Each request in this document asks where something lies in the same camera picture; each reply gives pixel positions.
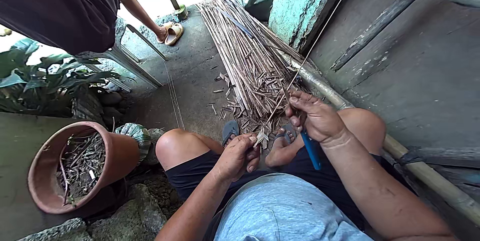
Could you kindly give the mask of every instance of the chair leg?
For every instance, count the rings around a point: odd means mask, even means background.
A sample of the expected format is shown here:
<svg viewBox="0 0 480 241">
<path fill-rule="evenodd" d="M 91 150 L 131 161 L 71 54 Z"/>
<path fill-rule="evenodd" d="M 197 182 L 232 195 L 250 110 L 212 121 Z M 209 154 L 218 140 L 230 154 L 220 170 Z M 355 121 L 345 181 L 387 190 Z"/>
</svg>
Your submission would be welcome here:
<svg viewBox="0 0 480 241">
<path fill-rule="evenodd" d="M 98 68 L 96 65 L 94 64 L 84 64 L 84 66 L 87 66 L 88 69 L 92 70 L 93 72 L 102 72 L 102 70 L 100 68 Z M 120 80 L 116 79 L 116 78 L 112 78 L 112 77 L 109 77 L 107 78 L 112 84 L 124 89 L 125 91 L 127 92 L 131 92 L 132 89 L 125 85 L 123 82 L 121 82 Z"/>
<path fill-rule="evenodd" d="M 140 38 L 145 41 L 156 53 L 158 53 L 164 60 L 167 60 L 165 55 L 163 55 L 157 47 L 155 47 L 151 41 L 149 41 L 144 35 L 142 35 L 135 27 L 133 27 L 130 24 L 127 24 L 127 28 L 132 32 L 135 33 L 136 35 L 140 36 Z"/>
<path fill-rule="evenodd" d="M 111 51 L 106 52 L 112 59 L 125 67 L 128 71 L 132 72 L 135 76 L 143 79 L 148 84 L 155 88 L 163 86 L 157 79 L 152 77 L 147 71 L 145 71 L 140 65 L 138 65 L 132 58 L 126 55 L 121 49 L 113 46 Z"/>
<path fill-rule="evenodd" d="M 133 54 L 131 53 L 126 47 L 124 47 L 122 44 L 120 44 L 120 49 L 127 55 L 130 59 L 134 60 L 136 63 L 140 63 L 140 60 Z"/>
</svg>

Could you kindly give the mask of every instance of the beige slipper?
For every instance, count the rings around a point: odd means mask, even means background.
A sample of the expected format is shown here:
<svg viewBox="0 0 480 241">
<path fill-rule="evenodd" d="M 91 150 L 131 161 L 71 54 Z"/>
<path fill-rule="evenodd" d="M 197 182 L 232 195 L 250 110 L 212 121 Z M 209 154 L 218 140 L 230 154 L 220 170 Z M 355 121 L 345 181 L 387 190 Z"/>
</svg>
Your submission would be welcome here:
<svg viewBox="0 0 480 241">
<path fill-rule="evenodd" d="M 173 26 L 173 22 L 171 22 L 171 21 L 170 21 L 170 22 L 167 22 L 167 23 L 163 23 L 162 25 L 160 25 L 160 27 L 165 27 L 165 29 L 167 30 L 167 32 L 168 32 L 169 28 L 171 28 L 171 26 Z M 161 43 L 161 44 L 163 44 L 163 43 L 165 42 L 164 40 L 163 40 L 163 41 L 160 41 L 160 40 L 158 40 L 158 39 L 157 39 L 157 41 L 158 41 L 159 43 Z"/>
<path fill-rule="evenodd" d="M 183 27 L 180 23 L 175 23 L 169 29 L 166 30 L 167 36 L 165 39 L 165 45 L 172 46 L 180 36 L 183 34 Z"/>
</svg>

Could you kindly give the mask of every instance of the flip-flop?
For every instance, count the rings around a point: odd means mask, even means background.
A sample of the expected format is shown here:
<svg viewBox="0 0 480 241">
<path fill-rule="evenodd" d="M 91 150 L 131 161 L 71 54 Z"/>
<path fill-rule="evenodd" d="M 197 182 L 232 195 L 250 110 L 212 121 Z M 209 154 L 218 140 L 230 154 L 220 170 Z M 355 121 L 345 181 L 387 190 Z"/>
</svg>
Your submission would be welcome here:
<svg viewBox="0 0 480 241">
<path fill-rule="evenodd" d="M 177 42 L 180 36 L 183 34 L 183 27 L 180 23 L 175 23 L 173 26 L 166 30 L 167 35 L 165 38 L 165 45 L 172 46 Z"/>
<path fill-rule="evenodd" d="M 167 31 L 167 33 L 168 33 L 169 28 L 171 28 L 171 26 L 173 26 L 173 22 L 171 22 L 171 21 L 167 22 L 167 23 L 163 23 L 162 25 L 160 25 L 160 27 L 165 27 L 165 30 Z M 165 40 L 163 40 L 163 41 L 158 40 L 158 42 L 163 44 L 163 43 L 165 43 Z"/>
<path fill-rule="evenodd" d="M 225 126 L 222 129 L 222 146 L 225 147 L 225 144 L 227 143 L 227 140 L 230 139 L 230 136 L 234 134 L 235 136 L 238 136 L 240 133 L 240 128 L 239 124 L 235 120 L 231 120 L 228 123 L 225 124 Z"/>
<path fill-rule="evenodd" d="M 292 141 L 290 140 L 287 131 L 290 131 L 290 133 L 292 133 L 293 138 L 297 138 L 297 132 L 295 131 L 295 129 L 293 129 L 291 124 L 283 125 L 282 128 L 285 129 L 285 133 L 283 135 L 276 135 L 274 140 L 278 139 L 279 137 L 285 137 L 286 142 L 290 145 Z"/>
</svg>

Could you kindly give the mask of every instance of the person's right hand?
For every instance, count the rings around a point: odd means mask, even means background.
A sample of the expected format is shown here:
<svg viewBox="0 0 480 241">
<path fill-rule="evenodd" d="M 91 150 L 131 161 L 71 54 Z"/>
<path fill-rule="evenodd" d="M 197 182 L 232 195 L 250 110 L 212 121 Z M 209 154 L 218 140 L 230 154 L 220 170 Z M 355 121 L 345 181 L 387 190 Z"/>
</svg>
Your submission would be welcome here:
<svg viewBox="0 0 480 241">
<path fill-rule="evenodd" d="M 320 143 L 339 139 L 348 131 L 335 109 L 323 103 L 318 97 L 299 90 L 291 89 L 288 92 L 290 101 L 285 113 L 297 131 L 302 131 L 305 127 L 309 137 Z M 298 115 L 305 113 L 307 117 L 303 123 Z"/>
<path fill-rule="evenodd" d="M 253 148 L 257 135 L 246 133 L 234 138 L 213 166 L 212 171 L 221 179 L 235 182 L 245 170 L 254 171 L 260 162 L 260 145 Z"/>
</svg>

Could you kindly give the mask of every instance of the bundle of sticks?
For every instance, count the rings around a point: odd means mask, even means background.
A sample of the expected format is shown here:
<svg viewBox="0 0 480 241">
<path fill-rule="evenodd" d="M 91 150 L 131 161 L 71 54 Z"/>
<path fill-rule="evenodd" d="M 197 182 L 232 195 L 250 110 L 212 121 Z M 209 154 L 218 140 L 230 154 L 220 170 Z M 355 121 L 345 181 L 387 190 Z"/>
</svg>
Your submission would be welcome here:
<svg viewBox="0 0 480 241">
<path fill-rule="evenodd" d="M 220 77 L 228 87 L 227 107 L 233 109 L 240 130 L 268 135 L 278 129 L 287 101 L 274 109 L 296 72 L 289 63 L 301 63 L 303 57 L 236 0 L 206 0 L 197 7 L 225 66 L 228 78 Z M 301 87 L 298 82 L 293 86 Z M 235 101 L 229 99 L 231 88 Z M 234 106 L 239 106 L 239 113 Z"/>
</svg>

